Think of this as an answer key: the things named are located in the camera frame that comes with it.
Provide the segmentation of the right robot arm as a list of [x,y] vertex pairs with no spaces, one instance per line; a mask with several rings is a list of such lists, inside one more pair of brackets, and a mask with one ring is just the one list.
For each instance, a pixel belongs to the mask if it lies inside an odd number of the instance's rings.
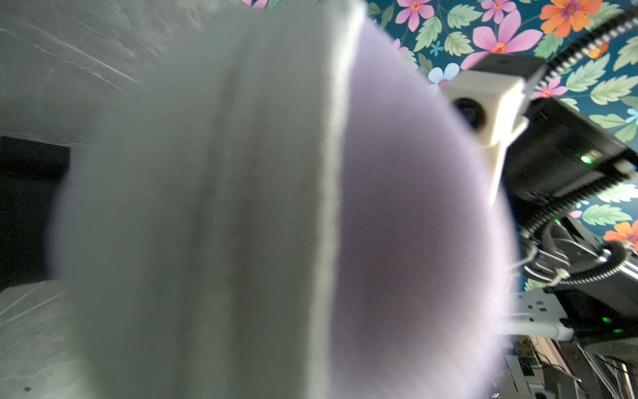
[[637,224],[585,200],[637,182],[637,153],[611,128],[549,95],[524,111],[526,131],[508,150],[503,180],[525,251],[516,270],[538,288],[515,294],[508,335],[577,341],[596,354],[637,350]]

